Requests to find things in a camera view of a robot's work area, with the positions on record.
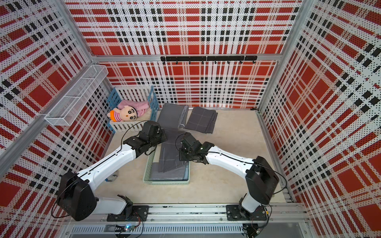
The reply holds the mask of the grey checked pillowcase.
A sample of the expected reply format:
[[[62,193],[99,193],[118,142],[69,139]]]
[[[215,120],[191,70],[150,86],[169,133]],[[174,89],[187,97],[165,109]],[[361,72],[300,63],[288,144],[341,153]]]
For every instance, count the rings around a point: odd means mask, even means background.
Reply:
[[[213,134],[217,116],[218,113],[216,110],[195,107],[191,112],[185,129],[205,134]]]
[[[187,162],[179,160],[181,143],[178,137],[185,132],[176,129],[164,129],[167,141],[160,144],[161,151],[158,162],[158,172],[164,173],[172,170],[186,170]]]

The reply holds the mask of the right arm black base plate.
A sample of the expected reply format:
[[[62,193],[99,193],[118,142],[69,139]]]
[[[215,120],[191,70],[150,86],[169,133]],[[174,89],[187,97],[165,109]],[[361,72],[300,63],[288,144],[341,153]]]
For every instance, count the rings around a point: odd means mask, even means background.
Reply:
[[[262,204],[245,194],[238,205],[226,205],[228,221],[266,221],[267,211]]]

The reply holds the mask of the mint green plastic basket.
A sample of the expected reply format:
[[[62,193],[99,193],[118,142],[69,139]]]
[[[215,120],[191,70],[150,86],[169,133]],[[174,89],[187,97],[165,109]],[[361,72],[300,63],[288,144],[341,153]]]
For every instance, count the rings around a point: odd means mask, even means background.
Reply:
[[[167,172],[159,172],[161,146],[149,155],[143,182],[150,185],[184,185],[190,182],[190,164]]]

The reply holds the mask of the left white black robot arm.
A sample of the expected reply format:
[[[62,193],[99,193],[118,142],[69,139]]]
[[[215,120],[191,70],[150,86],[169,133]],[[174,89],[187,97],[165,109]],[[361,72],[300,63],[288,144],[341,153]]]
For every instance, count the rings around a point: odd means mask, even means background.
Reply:
[[[158,122],[145,121],[135,136],[122,138],[120,146],[110,155],[79,172],[61,177],[56,205],[75,221],[91,215],[106,214],[108,221],[126,221],[133,215],[133,202],[123,195],[117,198],[96,197],[94,191],[109,176],[167,140]]]

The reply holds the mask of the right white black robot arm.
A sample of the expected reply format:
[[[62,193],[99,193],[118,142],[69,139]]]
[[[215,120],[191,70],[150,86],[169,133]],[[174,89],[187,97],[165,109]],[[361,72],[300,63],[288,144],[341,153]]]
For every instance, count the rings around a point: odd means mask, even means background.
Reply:
[[[240,202],[241,209],[254,213],[259,207],[269,205],[279,184],[280,174],[273,170],[264,157],[244,158],[222,150],[213,143],[200,143],[191,133],[184,134],[180,142],[181,161],[216,165],[231,171],[247,184],[248,192]]]

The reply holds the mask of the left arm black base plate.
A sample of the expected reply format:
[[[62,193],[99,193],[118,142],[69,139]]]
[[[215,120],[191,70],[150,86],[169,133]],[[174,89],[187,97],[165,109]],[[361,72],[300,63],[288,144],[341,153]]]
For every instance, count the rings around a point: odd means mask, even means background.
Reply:
[[[148,217],[148,205],[134,205],[133,202],[124,195],[118,194],[127,204],[120,214],[108,214],[107,222],[145,222]]]

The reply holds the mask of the beige grey pillowcase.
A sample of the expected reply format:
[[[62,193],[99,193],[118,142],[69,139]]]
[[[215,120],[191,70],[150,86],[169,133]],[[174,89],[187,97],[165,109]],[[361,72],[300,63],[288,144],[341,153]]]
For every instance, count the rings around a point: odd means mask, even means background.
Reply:
[[[189,179],[188,170],[172,170],[168,172],[153,171],[149,176],[149,181],[186,181]]]

